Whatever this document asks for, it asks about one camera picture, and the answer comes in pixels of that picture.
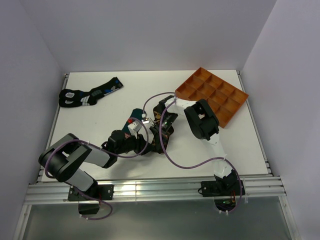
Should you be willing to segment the brown argyle sock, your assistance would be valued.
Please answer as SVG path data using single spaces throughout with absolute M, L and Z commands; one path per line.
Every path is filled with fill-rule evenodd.
M 160 112 L 160 109 L 161 109 L 161 108 L 160 108 L 159 106 L 155 106 L 155 107 L 153 108 L 153 115 L 154 115 L 153 124 L 154 124 L 154 122 L 155 122 L 156 120 L 161 120 L 162 112 Z M 177 117 L 178 117 L 178 114 L 176 114 L 176 113 L 168 113 L 168 112 L 166 112 L 166 113 L 164 114 L 163 119 L 162 119 L 162 123 L 164 122 L 164 120 L 166 120 L 166 121 L 172 122 L 172 124 L 173 124 L 173 122 L 177 119 Z

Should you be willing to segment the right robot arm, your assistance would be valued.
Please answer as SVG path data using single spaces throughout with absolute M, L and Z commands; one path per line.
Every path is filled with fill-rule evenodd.
M 245 194 L 245 188 L 237 170 L 226 159 L 219 135 L 220 122 L 206 100 L 203 98 L 198 101 L 184 100 L 170 95 L 158 102 L 153 113 L 155 122 L 150 130 L 153 134 L 152 145 L 155 152 L 167 155 L 169 137 L 174 132 L 172 124 L 178 116 L 184 116 L 195 138 L 201 140 L 208 152 L 213 154 L 212 158 L 194 166 L 174 163 L 176 167 L 187 170 L 212 162 L 215 181 L 201 185 L 202 196 Z

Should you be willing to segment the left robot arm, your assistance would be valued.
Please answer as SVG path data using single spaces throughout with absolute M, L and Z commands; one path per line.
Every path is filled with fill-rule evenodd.
M 129 135 L 123 130 L 114 130 L 101 147 L 96 148 L 69 133 L 47 148 L 39 157 L 39 164 L 58 182 L 76 187 L 86 200 L 98 195 L 97 181 L 80 169 L 82 163 L 94 164 L 103 169 L 110 168 L 118 156 L 133 151 L 145 155 L 154 146 L 142 134 Z

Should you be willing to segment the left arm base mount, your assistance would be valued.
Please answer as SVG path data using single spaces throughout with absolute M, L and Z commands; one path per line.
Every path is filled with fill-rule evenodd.
M 107 201 L 113 199 L 114 185 L 99 185 L 94 183 L 87 191 L 81 191 L 75 186 L 69 188 L 67 201 L 78 202 L 78 213 L 89 220 L 102 220 L 109 217 L 113 207 Z M 104 216 L 96 216 L 103 207 L 108 207 L 109 212 Z

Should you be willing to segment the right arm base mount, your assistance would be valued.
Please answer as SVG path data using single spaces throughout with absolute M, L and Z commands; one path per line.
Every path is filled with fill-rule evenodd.
M 220 181 L 202 181 L 197 192 L 204 198 L 212 197 L 219 211 L 230 212 L 237 206 L 237 197 L 246 194 L 243 181 L 224 186 Z

